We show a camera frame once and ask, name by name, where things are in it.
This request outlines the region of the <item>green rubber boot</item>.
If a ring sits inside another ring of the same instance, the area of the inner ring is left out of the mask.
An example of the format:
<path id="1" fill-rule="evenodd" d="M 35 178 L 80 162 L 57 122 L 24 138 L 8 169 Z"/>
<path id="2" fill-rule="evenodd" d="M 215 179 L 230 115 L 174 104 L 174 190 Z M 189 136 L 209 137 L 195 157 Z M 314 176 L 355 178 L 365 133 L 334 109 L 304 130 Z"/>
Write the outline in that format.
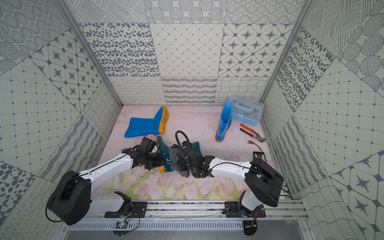
<path id="1" fill-rule="evenodd" d="M 173 169 L 171 168 L 170 164 L 170 148 L 166 145 L 166 143 L 163 141 L 162 137 L 157 137 L 157 143 L 159 145 L 159 151 L 163 157 L 163 160 L 165 161 L 164 164 L 164 172 L 172 172 Z M 179 160 L 179 167 L 181 168 L 182 171 L 188 170 L 187 164 L 185 164 L 183 161 Z"/>

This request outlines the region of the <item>blue rubber boot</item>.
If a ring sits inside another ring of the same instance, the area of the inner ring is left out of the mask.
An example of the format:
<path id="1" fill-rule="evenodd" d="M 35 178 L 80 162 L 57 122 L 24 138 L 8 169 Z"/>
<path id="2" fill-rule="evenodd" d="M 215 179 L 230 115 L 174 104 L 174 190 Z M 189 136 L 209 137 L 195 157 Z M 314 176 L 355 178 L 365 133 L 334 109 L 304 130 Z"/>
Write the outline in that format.
<path id="1" fill-rule="evenodd" d="M 221 143 L 224 140 L 226 132 L 231 126 L 232 111 L 233 111 L 233 103 L 231 101 L 226 101 L 220 115 L 219 125 L 218 125 L 218 129 L 215 136 L 216 141 L 219 143 Z"/>
<path id="2" fill-rule="evenodd" d="M 148 134 L 163 135 L 166 133 L 166 123 L 169 120 L 168 109 L 163 106 L 152 119 L 131 118 L 125 138 L 135 138 Z"/>

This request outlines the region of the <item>grey microfibre cloth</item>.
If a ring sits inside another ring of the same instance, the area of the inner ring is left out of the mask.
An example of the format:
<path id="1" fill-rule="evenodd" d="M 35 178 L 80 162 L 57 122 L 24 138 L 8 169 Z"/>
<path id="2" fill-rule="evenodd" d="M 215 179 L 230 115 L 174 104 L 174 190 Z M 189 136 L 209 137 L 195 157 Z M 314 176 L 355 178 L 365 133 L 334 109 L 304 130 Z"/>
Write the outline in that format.
<path id="1" fill-rule="evenodd" d="M 189 171 L 184 170 L 182 171 L 179 167 L 179 157 L 177 156 L 178 149 L 176 147 L 170 148 L 170 164 L 173 171 L 178 172 L 182 177 L 188 178 L 189 177 Z"/>

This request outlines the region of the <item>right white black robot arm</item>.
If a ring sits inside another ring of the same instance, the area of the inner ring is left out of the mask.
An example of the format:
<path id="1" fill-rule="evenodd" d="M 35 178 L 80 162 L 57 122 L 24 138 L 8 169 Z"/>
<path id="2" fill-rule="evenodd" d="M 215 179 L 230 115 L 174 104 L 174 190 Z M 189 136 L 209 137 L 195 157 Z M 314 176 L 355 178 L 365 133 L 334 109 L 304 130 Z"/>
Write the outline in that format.
<path id="1" fill-rule="evenodd" d="M 203 156 L 189 142 L 170 150 L 171 165 L 182 176 L 197 179 L 224 177 L 243 181 L 249 190 L 241 194 L 240 207 L 253 211 L 260 205 L 277 207 L 284 177 L 260 158 L 250 162 L 233 162 L 214 156 Z"/>

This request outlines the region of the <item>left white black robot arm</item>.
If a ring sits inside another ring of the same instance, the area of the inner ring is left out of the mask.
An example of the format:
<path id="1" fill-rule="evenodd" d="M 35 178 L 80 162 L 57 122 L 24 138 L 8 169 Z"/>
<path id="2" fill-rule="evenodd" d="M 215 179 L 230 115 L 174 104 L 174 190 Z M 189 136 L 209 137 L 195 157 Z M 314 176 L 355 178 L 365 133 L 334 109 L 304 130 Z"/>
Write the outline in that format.
<path id="1" fill-rule="evenodd" d="M 150 171 L 164 163 L 159 144 L 144 137 L 139 145 L 123 149 L 121 154 L 105 163 L 78 173 L 65 173 L 49 197 L 45 212 L 52 212 L 58 217 L 57 222 L 69 226 L 94 214 L 130 218 L 134 215 L 134 204 L 126 194 L 116 191 L 112 195 L 95 197 L 93 191 L 135 167 L 144 167 Z"/>

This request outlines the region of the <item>light blue plastic toolbox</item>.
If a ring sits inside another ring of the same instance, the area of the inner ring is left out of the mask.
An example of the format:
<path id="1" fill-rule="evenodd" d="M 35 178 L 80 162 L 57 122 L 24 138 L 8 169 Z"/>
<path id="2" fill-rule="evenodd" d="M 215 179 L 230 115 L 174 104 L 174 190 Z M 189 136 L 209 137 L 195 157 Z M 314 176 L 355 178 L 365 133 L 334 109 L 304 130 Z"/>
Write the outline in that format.
<path id="1" fill-rule="evenodd" d="M 264 104 L 244 97 L 232 96 L 229 101 L 233 104 L 231 117 L 245 125 L 255 127 L 261 120 Z"/>

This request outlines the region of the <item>white ventilation grille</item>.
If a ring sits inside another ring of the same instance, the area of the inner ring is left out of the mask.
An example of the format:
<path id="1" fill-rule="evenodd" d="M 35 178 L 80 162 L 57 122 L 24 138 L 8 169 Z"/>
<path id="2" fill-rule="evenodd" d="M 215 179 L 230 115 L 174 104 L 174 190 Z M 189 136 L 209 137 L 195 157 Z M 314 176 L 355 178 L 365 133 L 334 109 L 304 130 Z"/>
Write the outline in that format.
<path id="1" fill-rule="evenodd" d="M 128 231 L 137 229 L 139 231 L 151 230 L 176 230 L 176 231 L 191 231 L 191 230 L 242 230 L 242 221 L 229 220 L 187 220 L 187 221 L 132 221 L 128 225 L 123 221 L 84 221 L 70 226 L 71 231 Z"/>

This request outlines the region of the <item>aluminium mounting rail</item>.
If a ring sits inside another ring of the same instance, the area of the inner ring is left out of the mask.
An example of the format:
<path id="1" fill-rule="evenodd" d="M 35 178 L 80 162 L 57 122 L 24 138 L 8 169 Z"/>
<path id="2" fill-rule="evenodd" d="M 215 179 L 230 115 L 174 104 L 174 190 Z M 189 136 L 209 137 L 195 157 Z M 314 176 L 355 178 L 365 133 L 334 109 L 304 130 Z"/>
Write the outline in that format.
<path id="1" fill-rule="evenodd" d="M 120 208 L 112 207 L 107 198 L 102 198 L 100 203 L 94 200 L 91 203 L 90 209 L 75 210 L 70 213 L 69 219 L 65 221 L 67 225 L 73 225 L 81 220 L 91 218 L 104 217 L 106 212 L 116 212 Z M 128 219 L 159 219 L 159 220 L 216 220 L 219 218 L 227 218 L 222 214 L 225 208 L 223 201 L 147 201 L 147 211 L 144 218 L 128 218 Z M 298 200 L 283 200 L 277 207 L 269 207 L 263 205 L 266 213 L 265 218 L 227 218 L 227 219 L 240 219 L 250 221 L 253 219 L 271 219 L 271 220 L 308 220 L 308 214 L 301 201 Z"/>

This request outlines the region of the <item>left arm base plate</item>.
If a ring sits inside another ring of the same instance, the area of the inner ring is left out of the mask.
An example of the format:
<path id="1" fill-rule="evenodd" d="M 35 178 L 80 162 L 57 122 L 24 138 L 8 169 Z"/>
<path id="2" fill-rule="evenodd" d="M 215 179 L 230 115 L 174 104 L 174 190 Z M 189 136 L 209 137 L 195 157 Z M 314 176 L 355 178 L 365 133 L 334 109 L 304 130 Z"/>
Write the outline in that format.
<path id="1" fill-rule="evenodd" d="M 116 212 L 106 212 L 104 217 L 111 218 L 144 218 L 148 202 L 125 202 Z"/>

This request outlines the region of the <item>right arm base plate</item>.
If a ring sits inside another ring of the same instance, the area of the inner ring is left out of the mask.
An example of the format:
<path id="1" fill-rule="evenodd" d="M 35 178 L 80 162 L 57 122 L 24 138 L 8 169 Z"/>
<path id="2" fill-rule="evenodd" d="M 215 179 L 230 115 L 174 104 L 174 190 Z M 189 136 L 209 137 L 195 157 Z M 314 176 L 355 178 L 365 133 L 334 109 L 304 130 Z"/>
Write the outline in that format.
<path id="1" fill-rule="evenodd" d="M 265 218 L 266 213 L 263 205 L 251 211 L 243 207 L 239 202 L 225 202 L 222 214 L 227 218 Z"/>

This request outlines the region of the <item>orange handled pliers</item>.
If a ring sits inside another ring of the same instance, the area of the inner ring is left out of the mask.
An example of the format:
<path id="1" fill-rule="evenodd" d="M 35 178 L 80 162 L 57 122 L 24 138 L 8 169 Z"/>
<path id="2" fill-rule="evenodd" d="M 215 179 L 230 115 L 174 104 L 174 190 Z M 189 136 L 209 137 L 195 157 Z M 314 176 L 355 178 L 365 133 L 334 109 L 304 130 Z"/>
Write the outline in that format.
<path id="1" fill-rule="evenodd" d="M 247 134 L 248 136 L 250 136 L 251 138 L 254 138 L 256 140 L 258 140 L 259 142 L 261 143 L 264 143 L 266 142 L 267 140 L 263 137 L 261 137 L 260 134 L 258 134 L 255 130 L 247 127 L 246 125 L 244 124 L 240 124 L 241 128 L 240 128 L 240 131 Z"/>

